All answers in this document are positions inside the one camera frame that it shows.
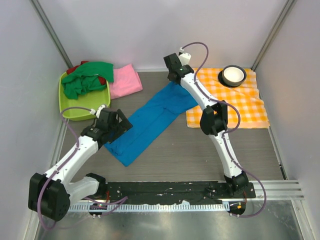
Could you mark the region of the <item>blue t shirt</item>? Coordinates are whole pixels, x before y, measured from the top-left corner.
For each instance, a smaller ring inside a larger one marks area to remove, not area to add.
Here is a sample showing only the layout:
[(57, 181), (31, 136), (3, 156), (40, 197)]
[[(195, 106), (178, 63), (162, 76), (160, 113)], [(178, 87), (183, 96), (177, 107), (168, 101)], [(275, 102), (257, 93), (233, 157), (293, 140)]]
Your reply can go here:
[(129, 118), (132, 128), (105, 148), (125, 167), (132, 164), (149, 145), (187, 110), (197, 106), (190, 93), (170, 82)]

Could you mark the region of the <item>black white bowl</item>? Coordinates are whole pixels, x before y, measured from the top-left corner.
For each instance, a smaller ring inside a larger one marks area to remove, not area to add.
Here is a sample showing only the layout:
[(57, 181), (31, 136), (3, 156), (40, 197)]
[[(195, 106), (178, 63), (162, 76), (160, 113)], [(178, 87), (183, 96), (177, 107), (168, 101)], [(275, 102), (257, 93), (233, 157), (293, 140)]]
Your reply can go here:
[(239, 87), (247, 78), (246, 71), (237, 65), (228, 65), (218, 74), (218, 81), (225, 87)]

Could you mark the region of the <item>orange checkered cloth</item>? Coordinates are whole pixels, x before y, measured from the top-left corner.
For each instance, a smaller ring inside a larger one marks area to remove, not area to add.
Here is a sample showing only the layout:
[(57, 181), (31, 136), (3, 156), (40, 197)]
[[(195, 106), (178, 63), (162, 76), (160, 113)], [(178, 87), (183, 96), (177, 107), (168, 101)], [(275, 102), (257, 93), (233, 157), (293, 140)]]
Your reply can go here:
[(246, 79), (235, 88), (223, 86), (218, 80), (221, 68), (202, 68), (198, 80), (218, 100), (233, 105), (240, 113), (240, 129), (267, 129), (270, 127), (265, 104), (260, 98), (256, 73), (245, 69)]

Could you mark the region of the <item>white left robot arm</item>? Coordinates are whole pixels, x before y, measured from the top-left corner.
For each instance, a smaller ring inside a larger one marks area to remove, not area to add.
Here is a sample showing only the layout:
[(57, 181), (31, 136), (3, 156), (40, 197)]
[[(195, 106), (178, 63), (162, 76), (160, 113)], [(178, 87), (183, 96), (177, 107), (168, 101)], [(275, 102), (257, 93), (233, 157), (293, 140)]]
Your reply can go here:
[(30, 178), (28, 208), (37, 212), (39, 220), (47, 217), (58, 222), (72, 204), (86, 197), (100, 200), (106, 195), (106, 179), (100, 175), (88, 173), (77, 182), (71, 181), (91, 156), (133, 125), (120, 109), (112, 110), (104, 104), (89, 112), (94, 122), (75, 137), (73, 147), (45, 173), (35, 173)]

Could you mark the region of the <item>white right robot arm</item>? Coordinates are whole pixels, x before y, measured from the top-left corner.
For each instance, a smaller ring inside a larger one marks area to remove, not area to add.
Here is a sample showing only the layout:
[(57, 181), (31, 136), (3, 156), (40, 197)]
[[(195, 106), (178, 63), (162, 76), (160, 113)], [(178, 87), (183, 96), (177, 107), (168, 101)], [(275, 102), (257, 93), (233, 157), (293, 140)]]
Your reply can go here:
[(184, 88), (202, 110), (200, 129), (213, 142), (220, 157), (226, 193), (233, 198), (243, 196), (249, 184), (247, 174), (239, 164), (228, 135), (228, 105), (219, 101), (196, 78), (194, 70), (183, 65), (176, 53), (163, 58), (168, 79)]

